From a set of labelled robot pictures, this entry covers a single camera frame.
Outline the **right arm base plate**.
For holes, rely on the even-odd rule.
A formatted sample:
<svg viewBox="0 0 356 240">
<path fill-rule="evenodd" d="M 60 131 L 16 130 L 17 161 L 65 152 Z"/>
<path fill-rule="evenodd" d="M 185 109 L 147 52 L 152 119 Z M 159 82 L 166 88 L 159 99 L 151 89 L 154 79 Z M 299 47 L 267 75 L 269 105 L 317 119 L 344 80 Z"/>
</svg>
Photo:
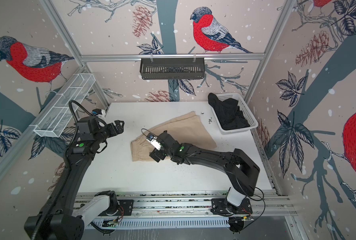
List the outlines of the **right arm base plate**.
<svg viewBox="0 0 356 240">
<path fill-rule="evenodd" d="M 219 216 L 230 217 L 232 215 L 251 215 L 252 208 L 248 198 L 243 199 L 239 206 L 234 206 L 226 199 L 215 198 L 211 199 L 210 211 Z"/>
</svg>

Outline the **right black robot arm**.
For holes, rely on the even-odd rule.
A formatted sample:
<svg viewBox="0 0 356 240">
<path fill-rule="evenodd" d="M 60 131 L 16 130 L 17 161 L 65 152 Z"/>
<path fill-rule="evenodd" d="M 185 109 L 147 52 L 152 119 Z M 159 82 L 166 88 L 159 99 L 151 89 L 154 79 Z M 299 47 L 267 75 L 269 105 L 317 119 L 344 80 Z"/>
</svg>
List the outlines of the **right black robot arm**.
<svg viewBox="0 0 356 240">
<path fill-rule="evenodd" d="M 244 151 L 216 152 L 181 144 L 167 131 L 158 136 L 150 132 L 146 139 L 155 148 L 150 157 L 156 162 L 169 157 L 178 165 L 200 165 L 225 173 L 232 185 L 226 197 L 227 206 L 237 208 L 246 197 L 254 196 L 260 168 Z"/>
</svg>

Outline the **white plastic laundry basket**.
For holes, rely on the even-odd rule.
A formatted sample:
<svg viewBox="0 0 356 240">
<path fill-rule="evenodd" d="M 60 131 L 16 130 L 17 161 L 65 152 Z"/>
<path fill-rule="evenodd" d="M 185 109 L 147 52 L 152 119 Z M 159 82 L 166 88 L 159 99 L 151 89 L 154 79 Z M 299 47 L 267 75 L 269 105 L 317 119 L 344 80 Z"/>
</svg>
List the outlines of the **white plastic laundry basket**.
<svg viewBox="0 0 356 240">
<path fill-rule="evenodd" d="M 222 93 L 222 94 L 215 94 L 215 95 L 221 101 L 224 101 L 228 98 L 238 100 L 238 106 L 240 107 L 240 110 L 243 111 L 244 117 L 248 120 L 248 123 L 250 124 L 250 127 L 247 127 L 247 128 L 229 130 L 229 131 L 223 130 L 221 128 L 219 120 L 217 119 L 215 111 L 211 107 L 211 110 L 213 111 L 213 114 L 215 115 L 216 122 L 217 122 L 218 127 L 220 128 L 220 131 L 222 134 L 233 134 L 233 133 L 245 132 L 245 131 L 250 131 L 250 130 L 258 127 L 258 122 L 257 122 L 256 118 L 254 117 L 253 113 L 251 112 L 248 105 L 245 103 L 243 97 L 240 94 L 238 94 L 238 93 Z"/>
</svg>

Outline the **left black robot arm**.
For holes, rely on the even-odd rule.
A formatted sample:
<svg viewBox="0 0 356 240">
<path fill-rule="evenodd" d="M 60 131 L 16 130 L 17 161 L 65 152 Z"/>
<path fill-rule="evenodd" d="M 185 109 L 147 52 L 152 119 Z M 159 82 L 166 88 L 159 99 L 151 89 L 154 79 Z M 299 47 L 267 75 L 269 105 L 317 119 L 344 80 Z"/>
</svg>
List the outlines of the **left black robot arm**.
<svg viewBox="0 0 356 240">
<path fill-rule="evenodd" d="M 83 177 L 95 155 L 103 151 L 100 145 L 122 134 L 124 125 L 120 120 L 107 124 L 97 116 L 76 122 L 75 134 L 64 153 L 61 178 L 40 212 L 25 222 L 24 230 L 32 240 L 79 240 L 98 215 L 116 214 L 120 210 L 115 192 L 104 191 L 97 193 L 80 213 L 73 212 Z"/>
</svg>

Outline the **beige drawstring shorts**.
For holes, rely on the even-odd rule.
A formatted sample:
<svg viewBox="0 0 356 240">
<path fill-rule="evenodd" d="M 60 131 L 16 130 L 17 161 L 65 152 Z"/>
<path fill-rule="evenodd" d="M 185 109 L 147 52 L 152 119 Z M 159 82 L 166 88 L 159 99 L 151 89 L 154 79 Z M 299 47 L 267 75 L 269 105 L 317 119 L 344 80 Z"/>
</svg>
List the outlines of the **beige drawstring shorts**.
<svg viewBox="0 0 356 240">
<path fill-rule="evenodd" d="M 173 118 L 150 129 L 156 135 L 167 131 L 179 143 L 193 144 L 199 148 L 214 150 L 216 142 L 201 122 L 200 116 L 194 111 Z M 144 135 L 131 142 L 132 161 L 152 162 L 150 153 L 154 147 L 146 140 Z"/>
</svg>

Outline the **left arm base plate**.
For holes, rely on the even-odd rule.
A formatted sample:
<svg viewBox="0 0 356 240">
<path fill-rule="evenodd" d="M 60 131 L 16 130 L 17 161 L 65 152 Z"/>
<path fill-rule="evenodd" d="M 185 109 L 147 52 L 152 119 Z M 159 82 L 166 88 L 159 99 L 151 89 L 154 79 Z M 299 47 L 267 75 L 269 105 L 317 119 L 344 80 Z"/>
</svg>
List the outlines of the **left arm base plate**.
<svg viewBox="0 0 356 240">
<path fill-rule="evenodd" d="M 118 205 L 115 209 L 110 208 L 102 212 L 103 217 L 122 217 L 131 216 L 134 208 L 134 200 L 118 200 Z"/>
</svg>

